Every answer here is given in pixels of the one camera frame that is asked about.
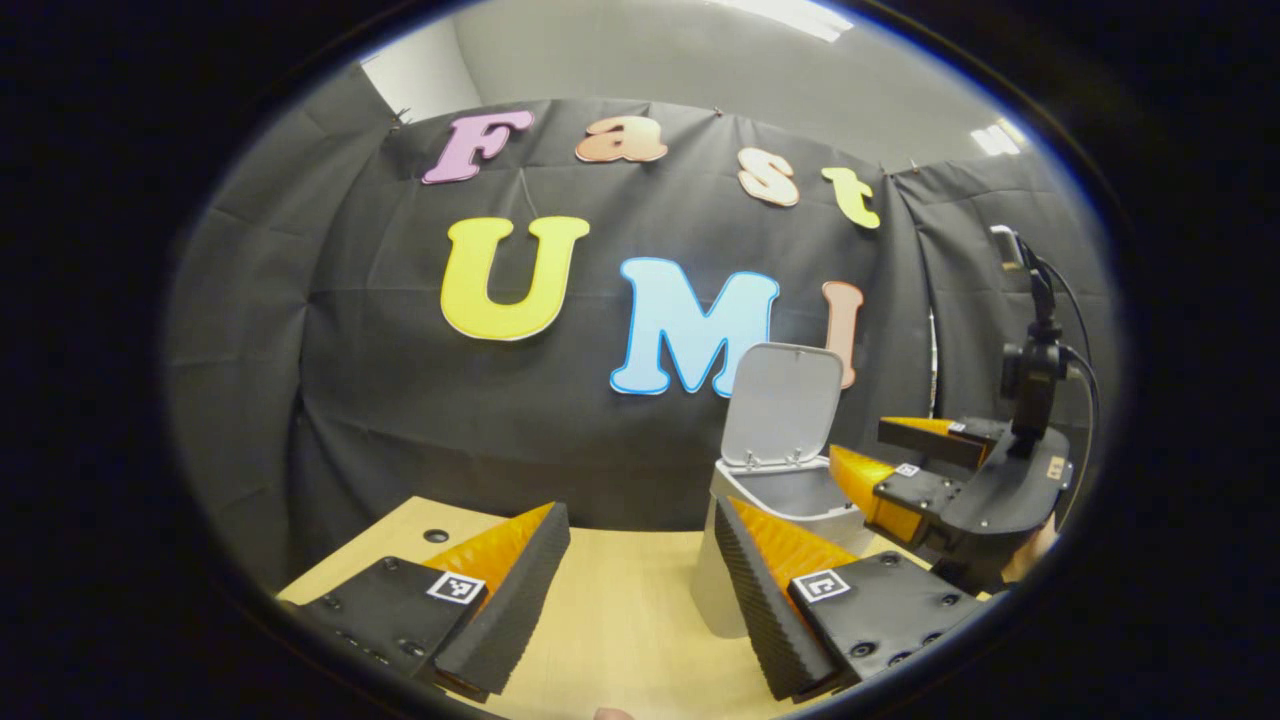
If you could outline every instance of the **screw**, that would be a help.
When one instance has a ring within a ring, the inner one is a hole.
[[[412,655],[413,657],[426,657],[426,651],[422,650],[422,647],[419,646],[417,643],[402,639],[397,644],[399,644],[401,650],[404,651],[404,655]]]

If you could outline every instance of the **trash bin lid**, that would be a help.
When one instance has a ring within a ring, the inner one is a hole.
[[[813,460],[827,443],[840,401],[844,361],[818,347],[762,342],[742,354],[733,377],[721,456],[730,465]]]

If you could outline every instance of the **black cable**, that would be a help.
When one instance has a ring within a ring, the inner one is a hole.
[[[1050,265],[1048,261],[1046,261],[1043,258],[1037,258],[1037,260],[1039,260],[1039,264],[1043,265],[1044,269],[1053,273],[1053,277],[1057,278],[1057,282],[1062,283],[1062,290],[1066,291],[1066,297],[1070,299],[1071,307],[1075,309],[1075,319],[1079,320],[1080,323],[1080,334],[1084,336],[1084,357],[1087,361],[1092,363],[1093,350],[1089,348],[1089,328],[1084,327],[1084,314],[1080,313],[1080,304],[1075,300],[1075,292],[1071,290],[1071,286],[1068,284],[1066,278],[1062,277],[1062,273],[1057,272],[1057,268]]]
[[[1068,501],[1066,509],[1062,511],[1062,519],[1057,523],[1057,527],[1061,528],[1066,523],[1066,516],[1071,512],[1071,506],[1075,505],[1075,497],[1080,495],[1080,486],[1084,484],[1084,473],[1089,468],[1089,456],[1093,452],[1093,434],[1097,432],[1102,418],[1102,395],[1098,392],[1098,378],[1093,373],[1093,366],[1089,365],[1088,360],[1080,357],[1080,354],[1068,345],[1060,346],[1059,351],[1066,356],[1068,363],[1075,363],[1084,370],[1084,375],[1089,383],[1089,432],[1084,441],[1084,460],[1080,462],[1080,471],[1071,487],[1071,500]]]

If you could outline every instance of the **human hand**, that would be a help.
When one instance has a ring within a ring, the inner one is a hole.
[[[595,711],[591,720],[636,720],[630,714],[623,712],[616,707],[600,707]]]
[[[1032,533],[1027,544],[1014,552],[1014,556],[1009,559],[1009,565],[1005,565],[1000,575],[1006,583],[1020,582],[1039,562],[1041,557],[1044,557],[1055,542],[1057,542],[1057,530],[1053,529],[1053,514],[1051,512],[1041,529]]]

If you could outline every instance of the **letter m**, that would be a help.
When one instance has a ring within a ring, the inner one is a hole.
[[[631,334],[627,361],[609,384],[630,395],[659,395],[671,386],[662,370],[662,343],[687,392],[698,392],[712,364],[724,348],[724,368],[712,380],[717,395],[733,392],[737,361],[749,347],[769,340],[769,310],[778,296],[777,281],[758,273],[733,273],[708,313],[694,296],[680,265],[658,258],[622,263],[631,281]]]

